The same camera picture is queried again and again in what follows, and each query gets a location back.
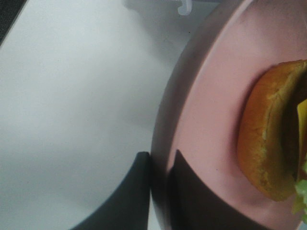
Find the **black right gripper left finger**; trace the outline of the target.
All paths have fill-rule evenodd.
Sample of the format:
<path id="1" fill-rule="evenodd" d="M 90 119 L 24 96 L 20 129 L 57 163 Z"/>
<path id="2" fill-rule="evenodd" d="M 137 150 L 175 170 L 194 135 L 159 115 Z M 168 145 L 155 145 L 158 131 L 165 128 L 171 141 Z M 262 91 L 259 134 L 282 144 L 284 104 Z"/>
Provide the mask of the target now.
<path id="1" fill-rule="evenodd" d="M 150 155 L 139 152 L 118 188 L 75 230 L 146 230 L 150 207 Z"/>

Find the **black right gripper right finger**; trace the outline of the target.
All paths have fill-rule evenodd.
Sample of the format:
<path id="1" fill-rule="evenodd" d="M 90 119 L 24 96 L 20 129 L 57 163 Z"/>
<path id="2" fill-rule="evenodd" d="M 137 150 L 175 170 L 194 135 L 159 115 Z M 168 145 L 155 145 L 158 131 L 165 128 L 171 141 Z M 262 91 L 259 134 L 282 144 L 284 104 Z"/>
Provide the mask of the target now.
<path id="1" fill-rule="evenodd" d="M 170 219 L 173 230 L 259 230 L 209 189 L 179 150 L 169 175 Z"/>

